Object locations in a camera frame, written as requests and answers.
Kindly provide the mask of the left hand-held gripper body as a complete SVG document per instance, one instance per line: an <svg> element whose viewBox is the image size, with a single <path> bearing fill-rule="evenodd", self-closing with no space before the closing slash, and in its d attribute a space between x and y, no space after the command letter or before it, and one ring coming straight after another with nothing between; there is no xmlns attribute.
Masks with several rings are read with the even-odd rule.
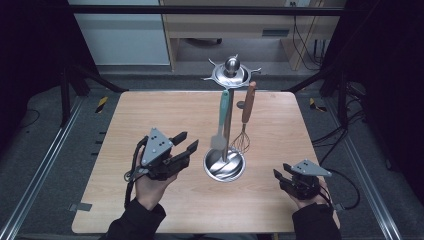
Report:
<svg viewBox="0 0 424 240"><path fill-rule="evenodd" d="M133 170L133 180L138 173L148 176L152 180L167 180L174 174L187 168L188 162L175 162L171 155L174 145L170 138L166 137L157 128L152 128L149 135L145 136L141 145L144 147L140 158L137 157L138 150L135 151L135 159L139 160L139 164Z"/></svg>

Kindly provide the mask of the person's right hand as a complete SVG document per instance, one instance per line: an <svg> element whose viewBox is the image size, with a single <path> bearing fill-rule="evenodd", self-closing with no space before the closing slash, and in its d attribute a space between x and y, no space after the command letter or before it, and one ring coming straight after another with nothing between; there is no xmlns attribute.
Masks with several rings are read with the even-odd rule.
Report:
<svg viewBox="0 0 424 240"><path fill-rule="evenodd" d="M328 196L327 196L327 184L323 180L320 180L319 183L320 183L320 193L312 199L299 200L293 196L290 196L290 198L295 202L298 210L313 203L326 204L330 207L330 203L328 202Z"/></svg>

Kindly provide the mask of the wooden desk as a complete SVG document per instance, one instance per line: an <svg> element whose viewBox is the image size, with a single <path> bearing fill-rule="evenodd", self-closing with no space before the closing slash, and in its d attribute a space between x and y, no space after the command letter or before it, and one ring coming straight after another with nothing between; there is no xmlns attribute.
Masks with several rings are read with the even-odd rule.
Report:
<svg viewBox="0 0 424 240"><path fill-rule="evenodd" d="M344 7L347 0L159 0L162 6ZM339 18L283 15L163 16L170 39L275 38L283 44L288 62L298 70L307 59L306 45L329 40Z"/></svg>

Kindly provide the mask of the white cabinet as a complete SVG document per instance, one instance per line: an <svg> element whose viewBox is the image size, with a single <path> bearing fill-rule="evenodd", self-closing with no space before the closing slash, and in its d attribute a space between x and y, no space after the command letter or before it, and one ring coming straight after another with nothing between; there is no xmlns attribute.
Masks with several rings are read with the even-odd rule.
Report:
<svg viewBox="0 0 424 240"><path fill-rule="evenodd" d="M75 14L98 66L169 65L160 14Z"/></svg>

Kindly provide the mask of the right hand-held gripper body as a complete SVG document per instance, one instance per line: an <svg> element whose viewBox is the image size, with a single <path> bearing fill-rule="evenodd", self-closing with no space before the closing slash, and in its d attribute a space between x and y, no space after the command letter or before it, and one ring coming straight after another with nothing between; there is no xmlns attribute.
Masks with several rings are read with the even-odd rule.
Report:
<svg viewBox="0 0 424 240"><path fill-rule="evenodd" d="M320 193L319 177L331 177L329 170L305 159L292 166L291 177L293 192L290 194L299 200L309 200Z"/></svg>

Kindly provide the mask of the person's left hand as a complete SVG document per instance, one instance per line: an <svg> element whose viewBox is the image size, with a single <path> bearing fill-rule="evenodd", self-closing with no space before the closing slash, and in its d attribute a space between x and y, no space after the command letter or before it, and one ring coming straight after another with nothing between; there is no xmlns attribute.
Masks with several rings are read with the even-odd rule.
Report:
<svg viewBox="0 0 424 240"><path fill-rule="evenodd" d="M136 200L147 210L153 210L162 199L166 188L177 179L177 174L167 180L152 180L138 173L135 177Z"/></svg>

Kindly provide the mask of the black horizontal frame bar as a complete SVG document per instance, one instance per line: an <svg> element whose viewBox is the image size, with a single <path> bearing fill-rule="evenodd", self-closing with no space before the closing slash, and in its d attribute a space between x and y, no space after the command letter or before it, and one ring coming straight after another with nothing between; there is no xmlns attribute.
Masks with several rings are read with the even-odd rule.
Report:
<svg viewBox="0 0 424 240"><path fill-rule="evenodd" d="M70 5L69 8L81 14L342 16L349 13L348 9L335 7Z"/></svg>

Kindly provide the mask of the steel utensil rack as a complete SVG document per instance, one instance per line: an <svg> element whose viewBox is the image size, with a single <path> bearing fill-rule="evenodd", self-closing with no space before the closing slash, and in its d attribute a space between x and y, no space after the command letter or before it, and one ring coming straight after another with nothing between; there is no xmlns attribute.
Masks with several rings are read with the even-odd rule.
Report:
<svg viewBox="0 0 424 240"><path fill-rule="evenodd" d="M249 83L252 82L252 74L255 72L260 73L261 69L248 69L240 62L238 55L228 57L221 64L216 64L212 60L209 60L209 62L214 66L209 80L229 91L229 103L223 128L226 146L223 150L216 150L211 148L210 143L210 149L204 156L203 166L206 174L212 179L219 182L231 182L238 179L246 168L244 157L246 152L242 154L231 146L232 141L237 136L230 140L234 90L242 87L248 89ZM244 100L239 103L241 110L243 109Z"/></svg>

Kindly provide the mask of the black frame leg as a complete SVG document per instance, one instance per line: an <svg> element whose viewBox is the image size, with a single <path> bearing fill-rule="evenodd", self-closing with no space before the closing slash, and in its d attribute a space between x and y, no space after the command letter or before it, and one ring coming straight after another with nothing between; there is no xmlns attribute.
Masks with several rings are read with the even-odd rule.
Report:
<svg viewBox="0 0 424 240"><path fill-rule="evenodd" d="M297 93L301 89L315 83L318 80L323 80L323 84L319 90L322 97L331 96L335 90L337 93L337 119L341 127L348 128L346 97L347 97L347 75L343 70L336 67L324 68L306 80L286 89L286 92Z"/></svg>
<svg viewBox="0 0 424 240"><path fill-rule="evenodd" d="M87 96L90 92L90 87L86 83L86 79L94 80L96 83L115 93L126 92L125 88L111 83L110 81L101 77L99 73L91 71L88 68L82 67L80 65L71 65L65 67L60 73L62 127L64 127L71 118L69 87L72 87L78 96Z"/></svg>

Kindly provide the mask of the wooden-handled wire whisk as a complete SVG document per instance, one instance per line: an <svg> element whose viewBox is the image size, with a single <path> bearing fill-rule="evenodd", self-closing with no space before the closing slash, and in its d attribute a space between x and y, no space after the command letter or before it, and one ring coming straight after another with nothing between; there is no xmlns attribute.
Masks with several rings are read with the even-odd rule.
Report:
<svg viewBox="0 0 424 240"><path fill-rule="evenodd" d="M249 83L249 86L245 95L243 109L242 109L241 131L231 143L231 146L237 149L242 154L247 152L250 147L250 138L248 134L246 133L246 127L248 122L250 121L251 113L253 110L256 86L257 84L255 81L252 81Z"/></svg>

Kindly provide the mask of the teal-handled pastry brush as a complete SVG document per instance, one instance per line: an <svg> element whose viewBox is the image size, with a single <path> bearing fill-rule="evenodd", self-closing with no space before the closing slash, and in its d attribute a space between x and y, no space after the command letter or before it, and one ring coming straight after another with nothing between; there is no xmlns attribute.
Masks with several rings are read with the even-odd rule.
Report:
<svg viewBox="0 0 424 240"><path fill-rule="evenodd" d="M222 91L219 105L219 119L217 133L211 137L211 148L216 150L223 150L226 146L226 139L223 135L224 122L229 103L229 91L227 89Z"/></svg>

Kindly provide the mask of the aluminium floor rail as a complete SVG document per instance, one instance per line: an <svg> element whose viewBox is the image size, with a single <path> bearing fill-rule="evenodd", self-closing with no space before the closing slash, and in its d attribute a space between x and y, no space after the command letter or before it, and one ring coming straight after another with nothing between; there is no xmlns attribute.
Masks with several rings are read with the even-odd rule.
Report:
<svg viewBox="0 0 424 240"><path fill-rule="evenodd" d="M394 222L380 192L378 191L377 185L372 180L371 175L366 169L366 165L363 163L357 148L354 146L351 137L348 135L349 126L359 120L363 120L365 118L365 114L362 110L354 112L349 107L344 106L343 110L347 111L347 124L343 125L338 117L336 104L332 100L325 100L325 103L328 105L328 111L336 126L340 127L344 131L343 136L340 138L340 143L343 144L347 154L347 159L349 160L351 168L355 172L356 178L359 182L359 185L361 186L363 192L362 198L367 199L375 220L377 221L385 239L402 240L400 231Z"/></svg>
<svg viewBox="0 0 424 240"><path fill-rule="evenodd" d="M0 240L14 240L21 228L28 212L30 211L38 193L40 192L51 168L56 162L69 133L71 132L77 117L81 111L85 101L84 97L76 97L71 108L69 119L59 128L53 142L50 144L48 151L42 159L37 171L33 175L30 183L27 185L20 201L15 207L8 221L0 229Z"/></svg>

